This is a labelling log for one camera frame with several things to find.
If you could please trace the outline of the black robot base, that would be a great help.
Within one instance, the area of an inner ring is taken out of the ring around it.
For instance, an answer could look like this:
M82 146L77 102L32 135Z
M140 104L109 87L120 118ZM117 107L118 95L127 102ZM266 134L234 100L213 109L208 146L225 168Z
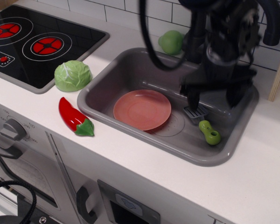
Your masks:
M17 196L17 212L15 215L0 215L0 224L21 224L24 217L27 215L31 203L26 202L24 197ZM38 208L35 208L31 217L27 221L27 224L60 224L61 222L56 221L46 213L42 212Z

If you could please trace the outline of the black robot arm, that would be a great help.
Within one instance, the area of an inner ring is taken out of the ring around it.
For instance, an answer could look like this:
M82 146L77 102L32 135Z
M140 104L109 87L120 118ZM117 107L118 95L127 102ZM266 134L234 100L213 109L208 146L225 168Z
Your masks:
M226 100L235 107L252 86L256 71L239 65L260 42L257 2L254 0L198 1L199 6L183 2L192 12L191 28L184 37L186 59L199 68L181 81L181 94L187 96L191 110L198 108L200 94L226 90Z

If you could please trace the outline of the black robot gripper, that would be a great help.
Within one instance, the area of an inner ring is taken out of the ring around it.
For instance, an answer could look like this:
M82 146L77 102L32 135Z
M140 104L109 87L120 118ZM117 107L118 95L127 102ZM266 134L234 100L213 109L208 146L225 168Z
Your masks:
M226 99L231 108L238 105L257 72L250 65L237 65L238 59L223 61L210 46L204 48L197 70L181 79L180 93L187 93L189 107L196 111L201 91L227 88Z

